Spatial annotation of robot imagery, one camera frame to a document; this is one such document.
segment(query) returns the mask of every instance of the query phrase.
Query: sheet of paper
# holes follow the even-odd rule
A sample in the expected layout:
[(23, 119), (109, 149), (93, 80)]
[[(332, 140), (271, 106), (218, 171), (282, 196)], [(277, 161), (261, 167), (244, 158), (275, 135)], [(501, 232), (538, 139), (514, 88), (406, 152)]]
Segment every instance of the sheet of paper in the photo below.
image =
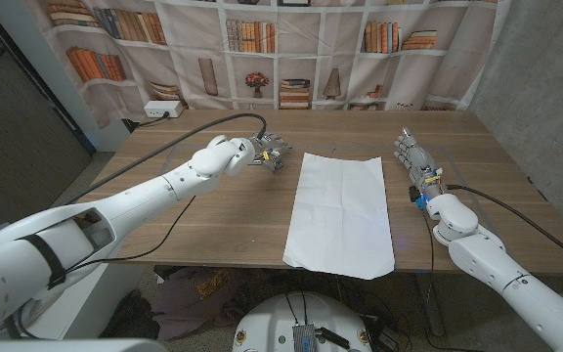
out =
[(304, 154), (283, 261), (366, 280), (394, 270), (381, 157)]

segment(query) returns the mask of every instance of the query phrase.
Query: door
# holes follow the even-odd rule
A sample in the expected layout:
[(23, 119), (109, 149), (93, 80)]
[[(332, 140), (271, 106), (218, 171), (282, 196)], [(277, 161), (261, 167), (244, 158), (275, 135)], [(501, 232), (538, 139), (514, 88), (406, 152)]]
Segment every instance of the door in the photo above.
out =
[(0, 222), (49, 207), (90, 161), (70, 127), (4, 52), (0, 56)]

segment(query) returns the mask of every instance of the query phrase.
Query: power outlet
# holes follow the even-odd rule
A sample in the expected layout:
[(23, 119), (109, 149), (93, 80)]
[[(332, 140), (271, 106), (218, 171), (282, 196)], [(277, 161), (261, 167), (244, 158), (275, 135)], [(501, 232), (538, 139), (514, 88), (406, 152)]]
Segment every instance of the power outlet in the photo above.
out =
[(145, 105), (145, 113), (150, 118), (161, 118), (165, 112), (169, 117), (178, 117), (183, 110), (179, 101), (150, 101)]

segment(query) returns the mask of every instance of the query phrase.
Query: white robotic arm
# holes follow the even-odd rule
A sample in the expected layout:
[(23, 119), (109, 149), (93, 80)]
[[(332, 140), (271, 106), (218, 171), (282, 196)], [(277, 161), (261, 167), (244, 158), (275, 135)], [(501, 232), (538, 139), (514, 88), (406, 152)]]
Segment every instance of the white robotic arm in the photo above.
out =
[(238, 174), (262, 158), (282, 167), (287, 144), (262, 139), (214, 138), (207, 148), (174, 170), (97, 201), (60, 206), (26, 217), (0, 231), (0, 326), (30, 298), (42, 299), (75, 284), (100, 265), (65, 269), (113, 257), (136, 228), (184, 198), (214, 190), (220, 176)]
[(410, 171), (417, 188), (411, 188), (411, 200), (440, 220), (433, 234), (449, 248), (455, 265), (500, 294), (553, 350), (563, 351), (563, 298), (516, 263), (503, 242), (479, 225), (471, 209), (444, 192), (442, 170), (436, 169), (410, 130), (403, 129), (395, 146), (399, 149), (395, 157)]

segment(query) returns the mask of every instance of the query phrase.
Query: bookshelf wallpaper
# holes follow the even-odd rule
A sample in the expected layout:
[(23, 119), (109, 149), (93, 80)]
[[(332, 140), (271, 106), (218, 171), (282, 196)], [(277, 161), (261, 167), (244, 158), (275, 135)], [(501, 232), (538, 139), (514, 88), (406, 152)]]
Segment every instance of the bookshelf wallpaper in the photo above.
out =
[(25, 0), (100, 127), (189, 109), (464, 110), (509, 0)]

